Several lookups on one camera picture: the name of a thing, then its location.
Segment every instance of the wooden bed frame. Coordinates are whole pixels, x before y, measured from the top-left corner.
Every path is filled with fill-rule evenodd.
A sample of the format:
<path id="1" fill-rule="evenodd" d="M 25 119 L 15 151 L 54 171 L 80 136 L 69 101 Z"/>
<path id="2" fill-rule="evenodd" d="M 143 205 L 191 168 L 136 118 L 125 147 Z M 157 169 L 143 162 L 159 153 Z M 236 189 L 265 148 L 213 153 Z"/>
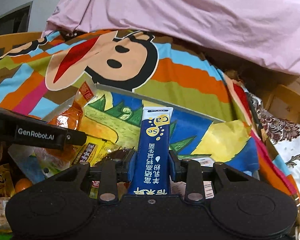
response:
<path id="1" fill-rule="evenodd" d="M 0 49 L 4 48 L 4 54 L 9 52 L 13 46 L 28 43 L 41 37 L 41 32 L 13 33 L 0 36 Z M 250 70 L 246 71 L 248 76 L 256 82 L 256 90 L 253 91 L 257 96 L 262 98 L 265 109 L 270 106 L 275 97 L 281 99 L 289 106 L 289 114 L 285 116 L 292 122 L 300 122 L 300 94 L 287 87 L 296 80 L 297 76 L 288 75 L 276 71 L 270 71 L 254 63 L 240 59 L 236 56 L 215 51 L 213 49 L 204 48 L 207 58 L 212 59 L 212 63 L 225 69 L 242 68 L 244 64 Z"/>

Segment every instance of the colorful blanket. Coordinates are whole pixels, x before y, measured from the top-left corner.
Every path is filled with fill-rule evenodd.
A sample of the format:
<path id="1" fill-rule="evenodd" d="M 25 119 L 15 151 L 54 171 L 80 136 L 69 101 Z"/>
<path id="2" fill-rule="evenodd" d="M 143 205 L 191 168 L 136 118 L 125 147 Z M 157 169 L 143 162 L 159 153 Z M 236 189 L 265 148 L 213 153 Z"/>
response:
<path id="1" fill-rule="evenodd" d="M 68 41 L 54 32 L 11 50 L 0 60 L 0 107 L 43 118 L 73 96 L 86 78 L 223 121 L 239 119 L 252 124 L 250 112 L 238 100 L 238 89 L 208 63 L 200 47 L 158 33 L 129 30 L 102 30 Z M 121 120 L 131 118 L 142 107 L 141 102 L 132 106 L 128 99 L 119 100 L 106 93 L 105 99 L 103 112 L 112 112 Z M 172 147 L 180 156 L 196 155 L 205 132 L 193 133 L 184 125 L 182 120 L 177 123 L 180 128 L 172 134 L 171 142 L 176 143 Z M 272 172 L 278 177 L 273 185 L 290 194 L 291 190 L 281 188 L 282 184 L 286 187 L 285 178 L 260 157 L 260 141 L 253 130 L 250 136 L 240 152 L 227 157 L 230 164 L 253 172 L 258 168 L 258 152 L 261 170 Z M 224 156 L 215 157 L 215 161 L 218 159 L 224 160 Z"/>

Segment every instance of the black eye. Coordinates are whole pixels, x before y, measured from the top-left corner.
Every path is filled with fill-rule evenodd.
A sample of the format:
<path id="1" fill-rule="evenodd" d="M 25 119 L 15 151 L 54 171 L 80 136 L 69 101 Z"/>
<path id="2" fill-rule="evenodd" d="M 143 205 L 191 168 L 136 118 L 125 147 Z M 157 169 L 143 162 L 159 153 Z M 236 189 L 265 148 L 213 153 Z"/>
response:
<path id="1" fill-rule="evenodd" d="M 115 46 L 114 49 L 116 50 L 116 52 L 119 52 L 119 53 L 126 53 L 126 52 L 130 51 L 130 49 L 127 49 L 120 45 Z"/>
<path id="2" fill-rule="evenodd" d="M 122 64 L 114 59 L 108 59 L 107 64 L 112 68 L 121 68 Z"/>

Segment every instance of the barcode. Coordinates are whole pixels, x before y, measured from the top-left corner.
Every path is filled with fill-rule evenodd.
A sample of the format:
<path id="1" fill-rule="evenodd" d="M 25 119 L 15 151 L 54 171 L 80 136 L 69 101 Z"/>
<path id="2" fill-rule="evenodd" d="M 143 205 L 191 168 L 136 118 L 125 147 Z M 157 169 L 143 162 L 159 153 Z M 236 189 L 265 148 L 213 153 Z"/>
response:
<path id="1" fill-rule="evenodd" d="M 203 186 L 204 186 L 204 194 L 206 198 L 213 198 L 214 193 L 213 193 L 211 181 L 204 181 Z"/>

